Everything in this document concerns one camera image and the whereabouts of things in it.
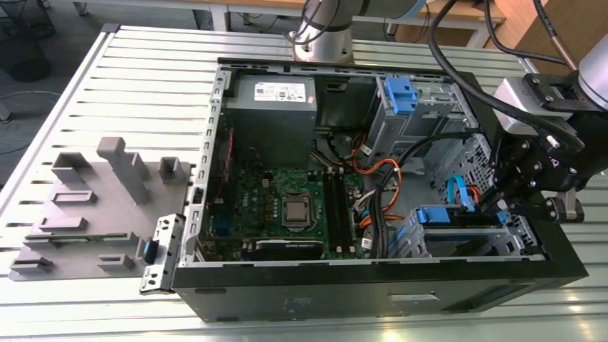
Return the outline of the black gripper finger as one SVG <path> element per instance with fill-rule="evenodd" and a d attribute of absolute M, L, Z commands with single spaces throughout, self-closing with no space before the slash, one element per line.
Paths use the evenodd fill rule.
<path fill-rule="evenodd" d="M 529 182 L 539 173 L 531 157 L 532 141 L 528 138 L 501 137 L 491 153 L 491 186 L 483 192 L 480 211 L 512 210 L 516 212 L 533 192 Z"/>
<path fill-rule="evenodd" d="M 584 221 L 583 205 L 576 198 L 576 192 L 559 192 L 539 204 L 524 203 L 520 215 L 552 223 L 581 223 Z"/>

